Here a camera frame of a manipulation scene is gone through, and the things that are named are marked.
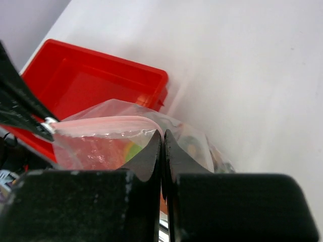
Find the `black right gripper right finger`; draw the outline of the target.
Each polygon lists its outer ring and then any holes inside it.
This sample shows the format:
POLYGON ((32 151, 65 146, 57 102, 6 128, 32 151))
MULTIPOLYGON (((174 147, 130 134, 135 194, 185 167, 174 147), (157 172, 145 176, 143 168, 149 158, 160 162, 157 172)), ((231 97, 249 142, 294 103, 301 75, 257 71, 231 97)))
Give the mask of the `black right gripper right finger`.
POLYGON ((165 133, 170 241, 319 241, 299 184, 275 173, 212 173, 165 133))

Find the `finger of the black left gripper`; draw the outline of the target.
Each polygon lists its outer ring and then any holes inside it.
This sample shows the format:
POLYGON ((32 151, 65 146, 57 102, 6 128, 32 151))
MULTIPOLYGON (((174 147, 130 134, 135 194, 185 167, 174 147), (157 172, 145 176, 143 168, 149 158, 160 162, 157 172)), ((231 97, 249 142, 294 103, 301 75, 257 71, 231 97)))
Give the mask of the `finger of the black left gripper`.
POLYGON ((54 141, 58 119, 34 96, 1 45, 1 124, 54 141))

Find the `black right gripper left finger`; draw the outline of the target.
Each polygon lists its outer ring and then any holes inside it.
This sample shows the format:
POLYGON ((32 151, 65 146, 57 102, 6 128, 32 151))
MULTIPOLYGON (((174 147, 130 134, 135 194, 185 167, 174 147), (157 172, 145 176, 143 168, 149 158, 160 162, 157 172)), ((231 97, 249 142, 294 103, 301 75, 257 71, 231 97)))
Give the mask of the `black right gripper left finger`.
POLYGON ((162 138, 116 170, 37 170, 13 186, 1 241, 158 241, 162 138))

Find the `green round fruit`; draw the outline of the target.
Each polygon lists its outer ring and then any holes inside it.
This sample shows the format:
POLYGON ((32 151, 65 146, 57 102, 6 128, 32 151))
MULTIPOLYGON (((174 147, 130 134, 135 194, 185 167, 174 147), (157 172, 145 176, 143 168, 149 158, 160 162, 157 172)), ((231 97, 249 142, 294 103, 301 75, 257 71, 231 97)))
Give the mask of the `green round fruit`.
POLYGON ((130 141, 124 147, 124 160, 127 163, 142 150, 142 147, 130 141))

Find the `clear zip top bag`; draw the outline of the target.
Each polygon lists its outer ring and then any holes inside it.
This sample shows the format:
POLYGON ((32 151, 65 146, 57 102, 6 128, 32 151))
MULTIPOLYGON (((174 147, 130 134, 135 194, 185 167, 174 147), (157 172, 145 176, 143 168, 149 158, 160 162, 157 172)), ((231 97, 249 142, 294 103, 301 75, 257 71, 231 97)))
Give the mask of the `clear zip top bag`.
POLYGON ((194 127, 138 104, 111 99, 51 124, 53 150, 64 169, 113 170, 125 164, 130 141, 145 148, 155 132, 170 130, 180 146, 214 173, 234 172, 229 160, 194 127))

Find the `red plastic tray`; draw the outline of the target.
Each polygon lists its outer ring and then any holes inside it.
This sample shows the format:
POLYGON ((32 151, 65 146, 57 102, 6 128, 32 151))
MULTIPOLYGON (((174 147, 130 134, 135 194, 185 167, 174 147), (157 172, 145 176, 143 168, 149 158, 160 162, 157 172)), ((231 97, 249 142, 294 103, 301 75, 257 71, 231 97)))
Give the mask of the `red plastic tray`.
MULTIPOLYGON (((111 99, 159 110, 167 95, 168 75, 163 70, 53 39, 43 44, 20 76, 58 120, 111 99)), ((49 141, 27 130, 1 126, 54 159, 49 141)))

